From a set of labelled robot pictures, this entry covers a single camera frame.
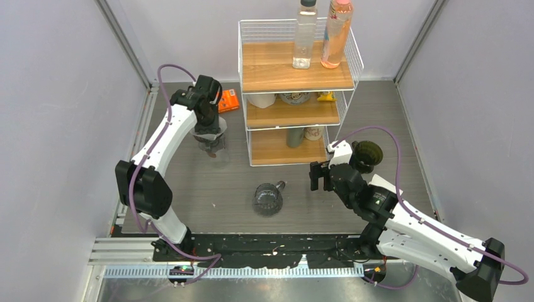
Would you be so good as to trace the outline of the dark green dripper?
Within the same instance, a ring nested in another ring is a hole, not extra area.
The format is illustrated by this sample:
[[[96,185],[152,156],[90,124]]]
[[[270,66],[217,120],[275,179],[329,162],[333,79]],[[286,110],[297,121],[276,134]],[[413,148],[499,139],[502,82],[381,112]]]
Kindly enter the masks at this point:
[[[351,143],[353,153],[349,164],[361,174],[370,174],[383,160],[383,151],[372,141],[354,141]]]

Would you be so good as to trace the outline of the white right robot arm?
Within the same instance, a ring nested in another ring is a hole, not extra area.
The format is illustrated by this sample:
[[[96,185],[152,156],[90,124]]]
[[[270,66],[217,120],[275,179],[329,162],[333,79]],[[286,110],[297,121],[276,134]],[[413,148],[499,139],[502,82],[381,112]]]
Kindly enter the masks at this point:
[[[349,164],[310,163],[310,188],[333,191],[345,207],[367,221],[360,235],[360,252],[407,260],[431,270],[475,301],[492,301],[503,264],[504,244],[495,238],[473,238],[425,215],[407,201],[397,199],[395,186],[373,175],[366,182]]]

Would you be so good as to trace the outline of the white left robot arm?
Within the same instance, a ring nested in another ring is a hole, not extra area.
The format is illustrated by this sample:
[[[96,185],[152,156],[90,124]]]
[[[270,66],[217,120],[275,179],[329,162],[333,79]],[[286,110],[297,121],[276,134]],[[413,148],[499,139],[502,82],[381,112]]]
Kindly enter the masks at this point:
[[[178,260],[188,259],[193,244],[185,239],[189,228],[171,207],[173,193],[164,179],[175,151],[187,135],[214,156],[224,147],[225,120],[219,115],[222,85],[200,75],[186,90],[179,89],[169,101],[163,120],[140,152],[115,167],[121,204],[139,214],[170,240],[169,252]]]

